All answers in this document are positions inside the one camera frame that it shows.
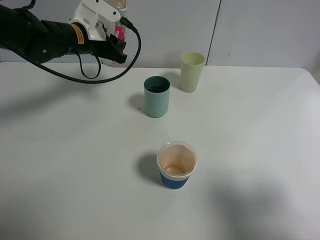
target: white wall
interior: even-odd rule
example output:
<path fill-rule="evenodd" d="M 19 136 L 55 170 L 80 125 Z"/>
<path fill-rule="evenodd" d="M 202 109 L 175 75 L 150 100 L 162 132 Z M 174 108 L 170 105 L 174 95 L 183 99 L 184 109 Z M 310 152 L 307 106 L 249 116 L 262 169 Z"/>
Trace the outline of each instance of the white wall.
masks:
<path fill-rule="evenodd" d="M 41 20 L 68 22 L 81 0 L 37 0 L 31 11 Z M 127 0 L 128 16 L 139 30 L 142 51 L 136 67 L 180 66 L 180 55 L 198 51 L 206 57 L 220 0 Z M 18 8 L 30 0 L 3 0 L 0 3 Z M 138 42 L 131 31 L 126 35 L 127 65 L 134 57 Z M 83 57 L 85 63 L 94 63 L 93 56 Z M 0 62 L 22 61 L 7 50 L 0 50 Z M 53 62 L 78 62 L 75 56 L 64 56 Z"/>
<path fill-rule="evenodd" d="M 222 0 L 208 65 L 302 67 L 320 62 L 320 0 Z"/>

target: teal cup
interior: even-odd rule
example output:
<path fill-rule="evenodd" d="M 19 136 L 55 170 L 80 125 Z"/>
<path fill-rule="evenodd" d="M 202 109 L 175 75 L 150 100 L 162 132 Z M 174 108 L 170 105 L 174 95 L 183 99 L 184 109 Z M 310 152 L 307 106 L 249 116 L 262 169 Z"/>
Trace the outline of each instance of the teal cup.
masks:
<path fill-rule="evenodd" d="M 170 82 L 163 76 L 152 76 L 144 82 L 145 110 L 153 118 L 165 115 L 169 108 Z"/>

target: orange label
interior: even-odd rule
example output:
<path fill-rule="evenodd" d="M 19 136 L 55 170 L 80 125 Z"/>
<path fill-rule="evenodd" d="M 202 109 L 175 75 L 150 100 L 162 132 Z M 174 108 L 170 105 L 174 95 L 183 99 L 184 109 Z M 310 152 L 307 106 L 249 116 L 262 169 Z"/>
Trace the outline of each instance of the orange label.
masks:
<path fill-rule="evenodd" d="M 78 27 L 75 24 L 71 24 L 71 26 L 75 30 L 76 36 L 78 38 L 78 44 L 85 44 L 85 37 L 84 37 L 84 34 L 82 33 L 80 27 Z"/>

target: cup rim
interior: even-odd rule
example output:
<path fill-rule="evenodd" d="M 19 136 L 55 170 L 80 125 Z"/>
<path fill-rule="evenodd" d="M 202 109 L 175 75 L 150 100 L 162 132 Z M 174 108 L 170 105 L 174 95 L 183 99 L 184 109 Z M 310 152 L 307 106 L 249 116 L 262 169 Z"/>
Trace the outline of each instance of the cup rim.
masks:
<path fill-rule="evenodd" d="M 164 79 L 165 81 L 167 81 L 167 83 L 169 83 L 169 87 L 165 90 L 165 91 L 162 91 L 162 92 L 153 92 L 153 91 L 149 91 L 147 88 L 146 88 L 146 82 L 152 78 L 162 78 Z M 164 76 L 151 76 L 151 77 L 148 77 L 144 83 L 143 83 L 143 87 L 146 91 L 148 91 L 149 93 L 152 93 L 152 94 L 163 94 L 165 93 L 166 91 L 168 91 L 171 87 L 171 84 L 170 84 L 170 81 L 168 79 L 166 79 Z"/>
<path fill-rule="evenodd" d="M 197 55 L 201 55 L 201 57 L 203 57 L 203 62 L 202 62 L 202 63 L 199 63 L 199 64 L 189 64 L 189 63 L 183 61 L 183 59 L 182 59 L 183 56 L 184 56 L 184 55 L 187 55 L 187 54 L 197 54 Z M 186 51 L 186 52 L 182 53 L 182 55 L 180 56 L 180 60 L 181 60 L 181 62 L 183 62 L 184 64 L 186 64 L 186 65 L 188 65 L 188 66 L 201 66 L 201 65 L 203 65 L 203 64 L 206 62 L 205 56 L 204 56 L 202 53 L 197 52 L 197 51 Z"/>
<path fill-rule="evenodd" d="M 172 146 L 173 146 L 173 145 L 181 145 L 181 146 L 184 146 L 184 147 L 185 147 L 185 146 L 188 146 L 188 149 L 189 149 L 189 150 L 193 153 L 193 155 L 194 155 L 194 165 L 193 165 L 191 171 L 189 171 L 189 172 L 187 172 L 187 173 L 185 173 L 185 174 L 173 174 L 173 173 L 171 173 L 171 172 L 168 172 L 167 170 L 165 170 L 165 169 L 161 166 L 161 164 L 160 164 L 160 162 L 159 162 L 159 154 L 161 153 L 161 151 L 162 151 L 163 149 L 167 148 L 169 144 L 172 144 Z M 185 177 L 190 176 L 190 175 L 194 172 L 194 170 L 196 169 L 196 166 L 197 166 L 197 155 L 196 155 L 195 150 L 194 150 L 189 144 L 187 144 L 187 143 L 185 143 L 185 142 L 183 142 L 183 141 L 170 141 L 170 142 L 166 143 L 165 145 L 163 145 L 163 146 L 161 147 L 161 149 L 160 149 L 159 152 L 158 152 L 158 155 L 156 156 L 156 162 L 157 162 L 158 167 L 159 167 L 165 174 L 167 174 L 168 176 L 175 177 L 175 178 L 178 178 L 178 179 L 179 179 L 179 178 L 185 178 Z"/>

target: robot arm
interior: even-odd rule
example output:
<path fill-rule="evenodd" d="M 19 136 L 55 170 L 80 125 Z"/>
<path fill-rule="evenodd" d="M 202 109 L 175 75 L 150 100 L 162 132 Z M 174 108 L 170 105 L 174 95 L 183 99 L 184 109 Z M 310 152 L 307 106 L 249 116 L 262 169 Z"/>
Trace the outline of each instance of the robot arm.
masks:
<path fill-rule="evenodd" d="M 138 30 L 107 0 L 82 0 L 69 23 L 40 21 L 28 11 L 35 5 L 35 1 L 32 0 L 29 6 L 18 9 L 0 5 L 0 48 L 15 52 L 51 74 L 84 84 L 116 80 L 126 74 L 136 62 L 141 51 Z M 101 64 L 98 57 L 124 63 L 127 55 L 123 54 L 122 50 L 126 42 L 112 34 L 107 35 L 105 24 L 108 21 L 119 22 L 134 31 L 138 38 L 137 53 L 123 73 L 105 80 L 88 81 L 63 75 L 41 65 L 64 55 L 76 54 L 80 59 L 81 54 L 91 54 L 98 60 L 99 75 Z"/>

